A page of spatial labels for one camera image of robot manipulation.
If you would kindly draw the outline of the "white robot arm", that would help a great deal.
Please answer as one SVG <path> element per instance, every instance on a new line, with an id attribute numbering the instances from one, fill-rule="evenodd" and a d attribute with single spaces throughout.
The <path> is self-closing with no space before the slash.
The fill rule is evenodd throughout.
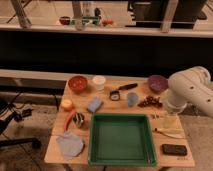
<path id="1" fill-rule="evenodd" d="M 210 83 L 210 72 L 201 66 L 172 74 L 163 99 L 164 109 L 168 113 L 181 113 L 187 103 L 191 103 L 213 118 L 213 90 L 209 88 Z"/>

